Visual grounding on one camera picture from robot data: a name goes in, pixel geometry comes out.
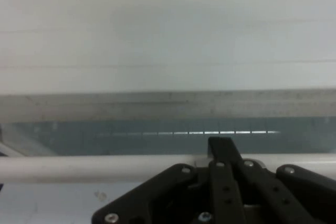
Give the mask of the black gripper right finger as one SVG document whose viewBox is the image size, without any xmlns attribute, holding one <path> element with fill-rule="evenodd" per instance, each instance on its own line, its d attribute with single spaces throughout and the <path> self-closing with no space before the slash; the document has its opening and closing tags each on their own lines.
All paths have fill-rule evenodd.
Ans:
<svg viewBox="0 0 336 224">
<path fill-rule="evenodd" d="M 296 165 L 274 174 L 241 157 L 232 165 L 233 223 L 335 223 L 335 180 Z"/>
</svg>

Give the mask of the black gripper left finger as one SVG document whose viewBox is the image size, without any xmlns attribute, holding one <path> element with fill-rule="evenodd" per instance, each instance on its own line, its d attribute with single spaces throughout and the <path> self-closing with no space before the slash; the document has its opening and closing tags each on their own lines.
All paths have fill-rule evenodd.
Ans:
<svg viewBox="0 0 336 224">
<path fill-rule="evenodd" d="M 229 138 L 208 139 L 212 161 L 175 164 L 97 210 L 92 223 L 246 223 L 234 165 L 242 160 Z"/>
</svg>

